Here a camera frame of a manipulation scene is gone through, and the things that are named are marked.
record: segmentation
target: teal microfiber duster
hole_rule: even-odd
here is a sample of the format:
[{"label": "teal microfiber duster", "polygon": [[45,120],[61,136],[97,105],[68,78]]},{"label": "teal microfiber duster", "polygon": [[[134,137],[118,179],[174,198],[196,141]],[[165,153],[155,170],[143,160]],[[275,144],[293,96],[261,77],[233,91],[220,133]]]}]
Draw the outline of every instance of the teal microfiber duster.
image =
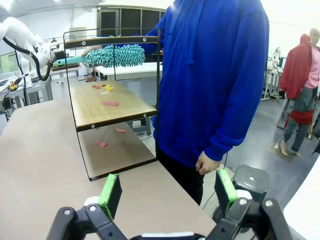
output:
[{"label": "teal microfiber duster", "polygon": [[104,66],[105,68],[110,68],[114,65],[116,67],[133,67],[142,65],[145,59],[145,50],[138,44],[124,45],[122,47],[108,45],[103,49],[92,50],[86,56],[57,60],[55,65],[86,63],[90,67]]}]

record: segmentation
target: shelf bottom board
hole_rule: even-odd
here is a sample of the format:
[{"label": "shelf bottom board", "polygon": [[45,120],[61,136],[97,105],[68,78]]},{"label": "shelf bottom board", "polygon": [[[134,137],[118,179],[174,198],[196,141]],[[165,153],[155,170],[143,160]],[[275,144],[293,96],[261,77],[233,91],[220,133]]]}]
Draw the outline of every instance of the shelf bottom board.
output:
[{"label": "shelf bottom board", "polygon": [[[120,133],[115,128],[126,132]],[[84,163],[91,180],[101,175],[150,163],[155,156],[127,123],[117,123],[78,132]],[[100,147],[97,141],[107,146]]]}]

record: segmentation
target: person's hand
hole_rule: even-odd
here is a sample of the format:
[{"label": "person's hand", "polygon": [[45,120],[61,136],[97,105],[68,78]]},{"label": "person's hand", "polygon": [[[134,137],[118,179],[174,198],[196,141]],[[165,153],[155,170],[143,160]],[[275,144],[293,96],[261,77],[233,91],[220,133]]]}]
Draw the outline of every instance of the person's hand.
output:
[{"label": "person's hand", "polygon": [[97,45],[97,46],[90,46],[87,47],[86,50],[81,54],[82,57],[87,56],[87,54],[92,51],[92,50],[98,50],[98,49],[102,49],[102,45]]},{"label": "person's hand", "polygon": [[211,173],[214,170],[217,170],[219,167],[220,161],[212,160],[205,154],[205,151],[200,154],[198,161],[195,164],[195,169],[200,175]]}]

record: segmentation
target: red hoodie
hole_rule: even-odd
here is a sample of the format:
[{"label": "red hoodie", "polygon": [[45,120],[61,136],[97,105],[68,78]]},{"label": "red hoodie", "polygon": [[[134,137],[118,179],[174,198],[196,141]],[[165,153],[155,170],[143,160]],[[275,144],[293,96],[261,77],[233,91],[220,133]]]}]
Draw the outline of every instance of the red hoodie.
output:
[{"label": "red hoodie", "polygon": [[299,97],[308,80],[312,64],[312,47],[310,36],[303,34],[300,44],[287,56],[279,87],[286,91],[286,96],[290,100]]}]

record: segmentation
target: pink shirt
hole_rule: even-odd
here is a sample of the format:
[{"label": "pink shirt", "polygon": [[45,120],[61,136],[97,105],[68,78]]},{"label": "pink shirt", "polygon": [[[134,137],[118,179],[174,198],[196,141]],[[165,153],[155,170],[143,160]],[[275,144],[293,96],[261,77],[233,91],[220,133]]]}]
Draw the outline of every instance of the pink shirt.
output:
[{"label": "pink shirt", "polygon": [[305,87],[315,89],[319,85],[320,75],[320,52],[315,47],[312,47],[312,64],[309,73],[309,78],[305,83]]}]

